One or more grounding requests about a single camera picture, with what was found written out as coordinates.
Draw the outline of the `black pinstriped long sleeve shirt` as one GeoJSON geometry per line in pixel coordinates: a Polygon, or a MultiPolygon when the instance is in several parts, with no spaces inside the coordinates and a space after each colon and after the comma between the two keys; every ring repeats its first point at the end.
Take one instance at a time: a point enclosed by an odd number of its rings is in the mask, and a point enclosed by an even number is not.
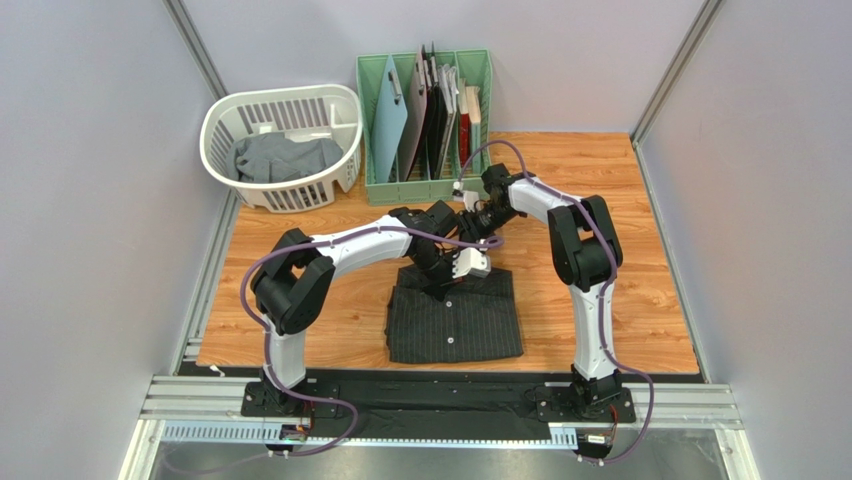
{"type": "Polygon", "coordinates": [[[511,271],[467,277],[441,300],[423,290],[425,282],[414,266],[397,272],[385,327],[391,362],[469,363],[523,355],[511,271]]]}

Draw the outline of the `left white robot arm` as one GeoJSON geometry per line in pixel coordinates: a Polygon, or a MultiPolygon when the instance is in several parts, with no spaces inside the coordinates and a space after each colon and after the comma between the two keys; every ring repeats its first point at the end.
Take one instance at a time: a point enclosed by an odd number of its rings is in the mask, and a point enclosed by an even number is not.
{"type": "Polygon", "coordinates": [[[401,207],[358,228],[310,237],[285,232],[275,249],[244,275],[243,309],[264,331],[262,371],[273,388],[291,393],[306,375],[305,332],[323,308],[334,280],[375,263],[408,258],[441,300],[455,283],[453,254],[442,249],[458,226],[457,213],[438,201],[426,210],[401,207]]]}

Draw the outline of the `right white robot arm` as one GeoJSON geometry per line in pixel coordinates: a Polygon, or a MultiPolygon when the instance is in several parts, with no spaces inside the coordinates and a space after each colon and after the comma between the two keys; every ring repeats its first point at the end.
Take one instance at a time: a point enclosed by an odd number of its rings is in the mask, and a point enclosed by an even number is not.
{"type": "Polygon", "coordinates": [[[622,389],[612,350],[612,297],[623,256],[605,200],[558,191],[524,173],[511,174],[503,164],[484,170],[482,182],[488,198],[461,214],[460,239],[485,239],[517,216],[548,227],[554,270],[569,287],[575,324],[569,402],[578,416],[602,414],[622,389]]]}

